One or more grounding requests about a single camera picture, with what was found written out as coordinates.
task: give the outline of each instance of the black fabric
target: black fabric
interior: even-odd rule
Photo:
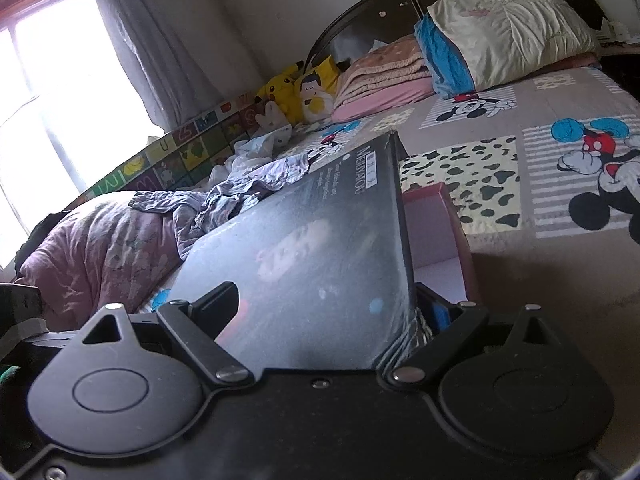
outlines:
[[[15,275],[18,278],[21,277],[20,268],[25,260],[43,243],[50,231],[69,213],[70,211],[51,213],[34,227],[28,240],[23,243],[20,249],[18,249],[18,252],[15,253]]]

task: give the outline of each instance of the nightstand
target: nightstand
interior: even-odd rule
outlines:
[[[602,71],[640,100],[640,46],[608,46],[601,55]]]

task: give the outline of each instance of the blue fabric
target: blue fabric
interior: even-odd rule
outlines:
[[[460,51],[433,22],[429,13],[415,24],[415,38],[433,76],[433,89],[445,99],[476,90]]]

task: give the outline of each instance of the cartoon face cushion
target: cartoon face cushion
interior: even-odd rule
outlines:
[[[329,56],[296,81],[296,91],[300,96],[306,123],[315,123],[331,115],[339,75],[340,70],[335,65],[334,58]]]

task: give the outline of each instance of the dark wooden headboard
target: dark wooden headboard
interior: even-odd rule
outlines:
[[[331,54],[337,62],[366,54],[375,40],[391,43],[414,31],[437,0],[362,0],[337,18],[311,48],[305,67]],[[600,30],[604,12],[595,0],[565,0],[585,22]]]

